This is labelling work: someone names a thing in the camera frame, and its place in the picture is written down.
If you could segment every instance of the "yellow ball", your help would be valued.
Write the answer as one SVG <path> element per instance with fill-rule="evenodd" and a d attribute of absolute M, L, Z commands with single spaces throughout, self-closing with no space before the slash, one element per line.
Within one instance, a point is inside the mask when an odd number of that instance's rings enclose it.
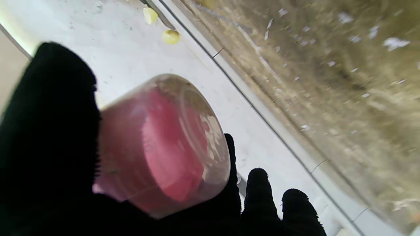
<path fill-rule="evenodd" d="M 175 30 L 167 30 L 162 35 L 163 41 L 167 44 L 176 44 L 179 42 L 179 33 Z"/>
<path fill-rule="evenodd" d="M 155 23 L 158 19 L 158 14 L 156 13 L 155 10 L 151 8 L 143 8 L 143 14 L 144 14 L 144 17 L 146 18 L 146 22 L 149 25 Z"/>

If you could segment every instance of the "white surface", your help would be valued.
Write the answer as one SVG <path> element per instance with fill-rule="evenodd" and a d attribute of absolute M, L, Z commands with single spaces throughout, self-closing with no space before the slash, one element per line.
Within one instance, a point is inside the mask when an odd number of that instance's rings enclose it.
<path fill-rule="evenodd" d="M 326 175 L 321 168 L 315 169 L 312 175 L 321 183 L 321 185 L 328 189 L 330 196 L 343 209 L 351 220 L 355 220 L 366 208 L 359 205 L 356 201 L 347 196 L 335 183 Z"/>
<path fill-rule="evenodd" d="M 364 211 L 354 223 L 365 235 L 403 236 L 401 233 L 381 221 L 369 209 Z"/>
<path fill-rule="evenodd" d="M 314 170 L 318 163 L 293 141 L 241 78 L 228 72 L 276 132 L 287 136 L 286 143 L 301 158 L 302 166 L 212 58 L 155 2 L 181 33 L 178 44 L 162 42 L 166 28 L 159 21 L 147 25 L 143 5 L 137 0 L 0 0 L 0 22 L 31 54 L 40 42 L 56 41 L 80 55 L 97 77 L 99 107 L 158 74 L 174 73 L 188 79 L 207 98 L 223 130 L 234 137 L 238 172 L 245 178 L 256 167 L 268 172 L 279 211 L 284 191 L 297 188 L 310 200 L 322 199 L 336 219 L 358 235 L 304 168 Z M 216 60 L 226 63 L 220 57 Z"/>

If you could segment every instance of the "glove finger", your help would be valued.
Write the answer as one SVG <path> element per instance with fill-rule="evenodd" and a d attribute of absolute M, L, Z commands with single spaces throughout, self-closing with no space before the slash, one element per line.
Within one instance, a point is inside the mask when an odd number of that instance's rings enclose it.
<path fill-rule="evenodd" d="M 245 220 L 278 220 L 268 175 L 261 168 L 253 169 L 248 175 L 245 209 L 241 218 Z"/>
<path fill-rule="evenodd" d="M 229 157 L 231 160 L 231 171 L 229 174 L 229 181 L 227 185 L 236 186 L 238 177 L 236 176 L 236 156 L 235 156 L 235 143 L 234 139 L 230 134 L 225 134 L 226 143 L 228 144 Z"/>

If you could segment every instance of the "pink contents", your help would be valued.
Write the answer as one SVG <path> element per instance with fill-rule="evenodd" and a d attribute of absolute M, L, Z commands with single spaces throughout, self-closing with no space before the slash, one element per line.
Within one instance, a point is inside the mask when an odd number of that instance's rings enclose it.
<path fill-rule="evenodd" d="M 209 188 L 220 192 L 225 183 L 206 184 L 203 157 L 197 156 L 197 148 L 208 149 L 209 127 L 194 122 L 200 121 L 200 112 L 190 107 L 183 118 L 180 113 L 177 100 L 169 100 L 158 87 L 140 90 L 103 111 L 101 174 L 94 191 L 129 200 L 155 218 L 213 197 L 203 196 Z M 185 120 L 195 147 L 186 135 Z"/>

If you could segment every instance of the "plastic container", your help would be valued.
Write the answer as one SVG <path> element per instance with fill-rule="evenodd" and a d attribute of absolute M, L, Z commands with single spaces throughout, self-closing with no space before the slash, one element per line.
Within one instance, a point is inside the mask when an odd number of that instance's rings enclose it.
<path fill-rule="evenodd" d="M 129 200 L 160 219 L 225 187 L 229 152 L 201 93 L 176 75 L 157 76 L 102 111 L 94 192 Z"/>

